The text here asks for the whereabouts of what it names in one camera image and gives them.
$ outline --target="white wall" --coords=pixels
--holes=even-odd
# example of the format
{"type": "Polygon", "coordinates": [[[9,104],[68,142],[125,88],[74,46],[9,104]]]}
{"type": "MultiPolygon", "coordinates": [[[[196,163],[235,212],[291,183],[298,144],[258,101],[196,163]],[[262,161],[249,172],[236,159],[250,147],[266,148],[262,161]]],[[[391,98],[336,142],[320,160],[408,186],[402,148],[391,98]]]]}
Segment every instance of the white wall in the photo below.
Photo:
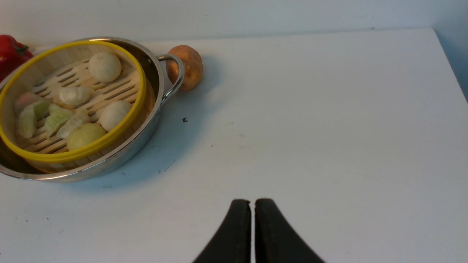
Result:
{"type": "Polygon", "coordinates": [[[434,27],[468,95],[467,0],[1,0],[0,32],[44,45],[434,27]]]}

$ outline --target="steamer basket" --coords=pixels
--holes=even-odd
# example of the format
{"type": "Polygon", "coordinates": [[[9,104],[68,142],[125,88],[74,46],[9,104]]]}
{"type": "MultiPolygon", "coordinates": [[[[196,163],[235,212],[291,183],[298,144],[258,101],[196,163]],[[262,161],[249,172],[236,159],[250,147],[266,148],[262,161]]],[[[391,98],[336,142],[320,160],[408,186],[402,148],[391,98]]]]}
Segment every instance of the steamer basket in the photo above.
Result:
{"type": "Polygon", "coordinates": [[[144,123],[155,102],[153,90],[147,86],[149,83],[139,62],[118,45],[101,41],[61,45],[28,61],[6,84],[0,95],[0,136],[8,148],[44,172],[55,173],[86,165],[124,143],[144,123]],[[102,51],[114,53],[122,62],[121,75],[110,83],[98,82],[88,70],[91,56],[102,51]],[[61,103],[59,90],[78,86],[94,89],[91,99],[78,107],[61,103]],[[37,132],[32,138],[23,138],[16,132],[14,101],[29,91],[52,99],[61,107],[86,110],[91,122],[97,124],[100,124],[102,109],[113,101],[130,102],[132,109],[116,128],[99,140],[68,151],[66,140],[56,136],[46,138],[45,118],[37,122],[37,132]]]}

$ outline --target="stainless steel pot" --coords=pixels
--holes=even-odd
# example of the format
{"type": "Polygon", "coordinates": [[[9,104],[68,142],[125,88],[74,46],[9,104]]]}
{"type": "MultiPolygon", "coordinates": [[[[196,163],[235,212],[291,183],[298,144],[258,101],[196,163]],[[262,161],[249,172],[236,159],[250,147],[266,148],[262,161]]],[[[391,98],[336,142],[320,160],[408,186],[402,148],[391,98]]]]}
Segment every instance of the stainless steel pot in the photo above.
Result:
{"type": "MultiPolygon", "coordinates": [[[[47,182],[76,182],[85,180],[91,177],[104,175],[133,157],[145,143],[153,135],[156,125],[159,121],[159,112],[161,105],[172,96],[180,87],[184,76],[184,67],[182,61],[174,55],[165,54],[161,56],[155,56],[146,47],[133,42],[131,40],[118,38],[118,37],[93,37],[85,38],[80,40],[88,41],[106,41],[113,44],[117,44],[126,50],[128,50],[133,56],[135,56],[143,67],[146,77],[151,84],[154,91],[155,104],[150,115],[142,126],[123,144],[114,149],[112,152],[103,156],[100,159],[95,160],[87,165],[68,170],[65,172],[45,174],[31,165],[29,165],[23,158],[13,153],[0,139],[0,172],[11,177],[16,177],[26,180],[42,180],[47,182]],[[173,87],[166,93],[164,93],[164,72],[160,65],[161,61],[174,60],[179,66],[179,76],[174,83],[173,87]]],[[[5,84],[8,82],[10,74],[2,83],[0,88],[3,89],[5,84]]]]}

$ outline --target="red bell pepper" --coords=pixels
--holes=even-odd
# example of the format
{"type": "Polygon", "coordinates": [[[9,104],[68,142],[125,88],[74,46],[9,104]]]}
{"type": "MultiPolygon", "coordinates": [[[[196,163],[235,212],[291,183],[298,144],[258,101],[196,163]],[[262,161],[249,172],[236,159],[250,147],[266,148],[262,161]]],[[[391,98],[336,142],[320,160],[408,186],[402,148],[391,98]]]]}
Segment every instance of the red bell pepper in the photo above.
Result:
{"type": "Polygon", "coordinates": [[[0,35],[0,82],[33,57],[28,48],[12,36],[0,35]]]}

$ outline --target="peeled onion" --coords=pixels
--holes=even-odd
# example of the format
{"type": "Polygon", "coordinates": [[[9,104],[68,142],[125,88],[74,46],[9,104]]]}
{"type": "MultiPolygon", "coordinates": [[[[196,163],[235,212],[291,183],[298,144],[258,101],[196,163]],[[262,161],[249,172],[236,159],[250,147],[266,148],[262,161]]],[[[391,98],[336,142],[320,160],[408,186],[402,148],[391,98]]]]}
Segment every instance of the peeled onion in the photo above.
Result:
{"type": "Polygon", "coordinates": [[[69,151],[73,151],[98,140],[104,135],[106,135],[104,128],[94,123],[87,123],[70,133],[66,146],[69,151]]]}
{"type": "Polygon", "coordinates": [[[70,106],[78,106],[89,100],[94,90],[86,87],[62,88],[58,94],[60,100],[70,106]]]}
{"type": "Polygon", "coordinates": [[[114,129],[132,109],[132,105],[126,101],[115,101],[107,105],[101,113],[99,121],[101,126],[110,132],[114,129]]]}
{"type": "Polygon", "coordinates": [[[119,77],[122,64],[118,57],[109,52],[94,54],[89,59],[89,73],[100,82],[111,82],[119,77]]]}

